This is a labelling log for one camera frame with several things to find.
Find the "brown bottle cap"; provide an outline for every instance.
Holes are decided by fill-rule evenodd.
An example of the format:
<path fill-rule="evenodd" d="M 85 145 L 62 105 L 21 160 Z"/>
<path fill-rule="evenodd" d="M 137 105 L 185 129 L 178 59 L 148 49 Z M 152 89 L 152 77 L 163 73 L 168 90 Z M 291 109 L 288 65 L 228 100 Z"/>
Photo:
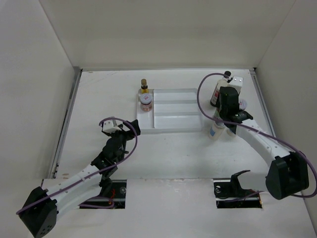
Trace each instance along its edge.
<path fill-rule="evenodd" d="M 146 86 L 147 85 L 147 80 L 144 78 L 141 80 L 141 85 Z"/>

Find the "screw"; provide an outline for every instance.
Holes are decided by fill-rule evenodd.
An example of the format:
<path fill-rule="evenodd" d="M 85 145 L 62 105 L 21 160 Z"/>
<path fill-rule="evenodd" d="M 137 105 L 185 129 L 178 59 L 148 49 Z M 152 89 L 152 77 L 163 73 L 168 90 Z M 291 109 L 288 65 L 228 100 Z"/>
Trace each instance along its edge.
<path fill-rule="evenodd" d="M 221 187 L 220 186 L 216 186 L 216 188 L 214 189 L 216 193 L 221 193 Z"/>
<path fill-rule="evenodd" d="M 125 194 L 126 191 L 127 191 L 127 189 L 126 189 L 125 187 L 121 187 L 121 188 L 120 188 L 120 193 L 121 193 L 121 194 Z"/>

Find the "robotic arm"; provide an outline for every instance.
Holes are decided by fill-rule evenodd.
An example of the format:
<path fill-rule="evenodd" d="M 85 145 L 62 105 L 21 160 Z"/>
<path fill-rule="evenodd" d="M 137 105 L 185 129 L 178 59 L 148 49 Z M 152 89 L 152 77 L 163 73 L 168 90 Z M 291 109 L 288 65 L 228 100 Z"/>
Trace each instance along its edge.
<path fill-rule="evenodd" d="M 238 97 L 238 92 L 233 87 L 220 88 L 218 104 L 220 117 L 224 121 L 239 123 L 261 131 L 253 117 L 239 109 Z M 241 197 L 248 195 L 249 189 L 255 189 L 268 191 L 274 198 L 280 200 L 309 187 L 307 163 L 298 153 L 291 152 L 276 141 L 248 128 L 236 124 L 225 123 L 225 125 L 262 156 L 269 170 L 267 174 L 250 171 L 236 173 L 231 177 L 229 184 L 225 186 L 222 184 L 221 187 L 224 189 L 221 192 L 219 189 L 215 191 L 216 196 Z"/>
<path fill-rule="evenodd" d="M 140 135 L 138 120 L 128 123 Z M 46 190 L 37 187 L 30 193 L 18 215 L 35 238 L 41 238 L 50 232 L 56 221 L 69 210 L 92 197 L 104 197 L 109 192 L 112 185 L 109 177 L 117 170 L 116 164 L 128 153 L 125 151 L 126 142 L 135 137 L 132 130 L 122 129 L 123 124 L 117 126 L 114 119 L 103 123 L 102 132 L 111 138 L 102 152 L 81 172 Z"/>

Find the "small amber bottle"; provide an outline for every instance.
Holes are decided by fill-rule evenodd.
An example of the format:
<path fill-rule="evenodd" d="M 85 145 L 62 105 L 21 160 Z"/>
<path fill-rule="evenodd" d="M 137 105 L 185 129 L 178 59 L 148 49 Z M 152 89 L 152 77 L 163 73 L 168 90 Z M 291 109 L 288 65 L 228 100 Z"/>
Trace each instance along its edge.
<path fill-rule="evenodd" d="M 142 79 L 141 80 L 141 94 L 144 93 L 149 93 L 149 89 L 148 89 L 148 85 L 147 85 L 147 80 L 146 79 Z"/>

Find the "white tray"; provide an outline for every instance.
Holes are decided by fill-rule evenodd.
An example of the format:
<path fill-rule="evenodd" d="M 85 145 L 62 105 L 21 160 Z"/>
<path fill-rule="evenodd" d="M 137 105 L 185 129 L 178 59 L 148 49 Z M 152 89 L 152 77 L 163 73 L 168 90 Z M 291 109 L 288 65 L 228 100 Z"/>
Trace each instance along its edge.
<path fill-rule="evenodd" d="M 150 112 L 141 109 L 141 90 L 137 96 L 137 119 L 142 134 L 200 131 L 203 128 L 196 88 L 149 89 L 149 93 L 153 98 Z"/>

